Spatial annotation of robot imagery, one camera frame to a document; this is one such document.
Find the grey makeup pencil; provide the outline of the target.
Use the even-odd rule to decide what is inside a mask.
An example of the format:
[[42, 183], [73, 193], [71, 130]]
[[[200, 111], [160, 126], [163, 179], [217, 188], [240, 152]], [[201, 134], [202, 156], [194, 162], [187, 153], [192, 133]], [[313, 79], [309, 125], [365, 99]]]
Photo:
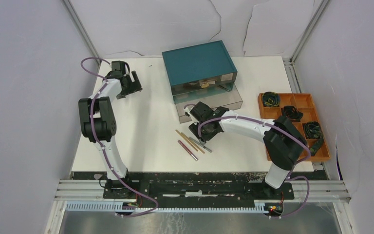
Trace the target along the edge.
[[188, 138], [189, 138], [192, 142], [194, 142], [194, 143], [198, 144], [199, 146], [201, 146], [203, 149], [205, 149], [205, 150], [207, 150], [208, 152], [212, 153], [212, 150], [209, 149], [208, 147], [206, 147], [203, 143], [201, 143], [201, 142], [195, 140], [195, 139], [192, 138], [192, 137], [188, 137]]

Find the clear acrylic drawer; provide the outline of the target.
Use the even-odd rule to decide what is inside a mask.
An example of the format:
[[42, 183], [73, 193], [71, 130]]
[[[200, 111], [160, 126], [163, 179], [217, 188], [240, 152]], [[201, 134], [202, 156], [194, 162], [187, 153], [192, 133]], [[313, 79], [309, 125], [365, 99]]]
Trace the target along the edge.
[[172, 95], [180, 95], [219, 86], [230, 91], [233, 88], [236, 77], [237, 72], [171, 85], [171, 93]]
[[221, 106], [230, 110], [237, 110], [241, 108], [243, 103], [240, 93], [234, 84], [209, 87], [202, 90], [174, 95], [173, 101], [176, 106], [180, 123], [192, 121], [191, 117], [188, 117], [184, 112], [184, 107], [188, 104], [195, 105], [198, 102], [202, 102], [213, 110]]

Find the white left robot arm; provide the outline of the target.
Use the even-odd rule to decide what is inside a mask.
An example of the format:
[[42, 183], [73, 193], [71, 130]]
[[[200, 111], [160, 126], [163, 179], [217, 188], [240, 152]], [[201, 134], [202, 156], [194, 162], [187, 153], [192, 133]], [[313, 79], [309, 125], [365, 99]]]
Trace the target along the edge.
[[142, 91], [142, 85], [127, 62], [116, 60], [107, 64], [111, 66], [107, 75], [96, 75], [102, 79], [101, 86], [90, 97], [78, 101], [78, 110], [82, 135], [99, 151], [107, 167], [107, 178], [120, 180], [127, 176], [128, 169], [115, 141], [117, 122], [112, 102]]

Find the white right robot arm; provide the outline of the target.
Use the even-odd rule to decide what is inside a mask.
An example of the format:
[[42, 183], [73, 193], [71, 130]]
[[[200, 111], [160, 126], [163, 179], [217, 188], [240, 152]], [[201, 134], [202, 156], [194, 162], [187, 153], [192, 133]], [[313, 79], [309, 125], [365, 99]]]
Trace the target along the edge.
[[262, 194], [268, 199], [281, 193], [282, 183], [289, 180], [295, 166], [303, 161], [302, 153], [311, 155], [306, 140], [285, 116], [252, 118], [225, 107], [213, 110], [203, 102], [187, 104], [183, 110], [193, 121], [190, 131], [201, 143], [207, 143], [218, 133], [235, 133], [265, 145], [272, 162], [262, 185]]

